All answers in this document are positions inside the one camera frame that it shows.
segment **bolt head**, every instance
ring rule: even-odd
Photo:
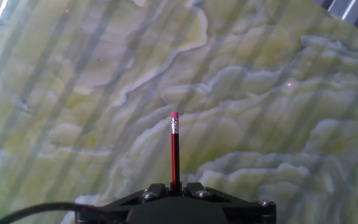
[[[265,199],[259,200],[258,203],[261,204],[261,206],[274,205],[274,202]]]
[[[155,193],[154,192],[144,192],[142,194],[143,198],[145,199],[150,199],[150,198],[154,198],[155,197]]]
[[[196,195],[199,197],[206,197],[206,196],[209,196],[210,193],[206,190],[199,190],[199,191],[196,191]]]

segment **black bracket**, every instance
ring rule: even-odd
[[[181,197],[172,197],[164,184],[151,184],[103,207],[129,224],[160,223],[260,223],[276,224],[276,204],[246,202],[218,190],[188,183]],[[76,213],[76,224],[118,224],[88,214]]]

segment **marble surface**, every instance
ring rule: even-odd
[[[358,223],[358,29],[313,1],[23,0],[6,10],[0,215],[168,183],[178,110],[184,182],[273,200],[279,223]]]

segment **pencil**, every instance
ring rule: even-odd
[[[180,196],[179,113],[171,112],[172,194]]]

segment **pink eraser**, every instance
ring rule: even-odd
[[[177,111],[171,112],[171,118],[179,118],[179,112]]]

